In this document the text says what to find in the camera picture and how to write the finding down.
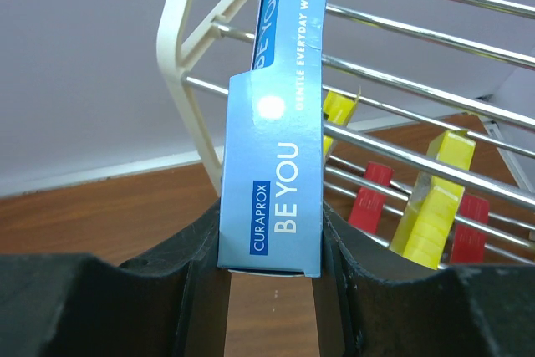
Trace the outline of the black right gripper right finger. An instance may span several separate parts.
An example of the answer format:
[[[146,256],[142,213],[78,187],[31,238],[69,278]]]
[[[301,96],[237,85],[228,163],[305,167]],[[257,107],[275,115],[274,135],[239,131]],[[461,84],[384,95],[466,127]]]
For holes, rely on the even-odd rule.
[[[323,271],[313,281],[323,356],[531,356],[534,269],[432,270],[323,211]]]

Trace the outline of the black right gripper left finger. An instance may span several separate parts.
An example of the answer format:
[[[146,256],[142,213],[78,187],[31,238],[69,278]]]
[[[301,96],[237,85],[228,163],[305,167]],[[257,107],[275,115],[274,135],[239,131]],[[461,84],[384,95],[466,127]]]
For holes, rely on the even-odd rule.
[[[219,207],[118,266],[88,253],[1,257],[4,356],[221,356],[230,274]]]

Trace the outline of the yellow toothpaste box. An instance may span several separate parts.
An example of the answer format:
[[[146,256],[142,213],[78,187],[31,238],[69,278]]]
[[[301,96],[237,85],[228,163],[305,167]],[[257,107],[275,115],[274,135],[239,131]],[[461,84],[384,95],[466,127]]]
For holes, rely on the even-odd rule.
[[[335,125],[346,126],[357,109],[361,90],[356,94],[326,86],[327,95],[323,103],[324,120]]]
[[[429,144],[426,156],[467,171],[475,149],[476,142],[464,132],[447,130]],[[464,190],[455,182],[420,172],[390,250],[427,268],[438,268]]]

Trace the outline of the red toothpaste box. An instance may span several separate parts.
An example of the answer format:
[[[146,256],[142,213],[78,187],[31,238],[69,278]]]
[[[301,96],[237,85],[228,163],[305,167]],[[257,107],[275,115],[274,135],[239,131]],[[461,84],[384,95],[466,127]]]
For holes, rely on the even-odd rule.
[[[381,186],[390,186],[394,170],[379,163],[366,166],[364,179]],[[348,223],[358,229],[376,234],[386,195],[362,186],[349,214]]]
[[[487,200],[465,193],[459,214],[461,217],[488,224],[490,204]],[[485,256],[487,235],[466,224],[456,224],[453,243],[451,247],[450,263],[482,263]]]

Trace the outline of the blue toothpaste box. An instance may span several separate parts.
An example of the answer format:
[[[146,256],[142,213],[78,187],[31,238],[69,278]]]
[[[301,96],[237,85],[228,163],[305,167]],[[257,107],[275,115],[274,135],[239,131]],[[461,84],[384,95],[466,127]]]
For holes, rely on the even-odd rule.
[[[326,0],[260,0],[249,71],[227,97],[221,268],[321,274]]]

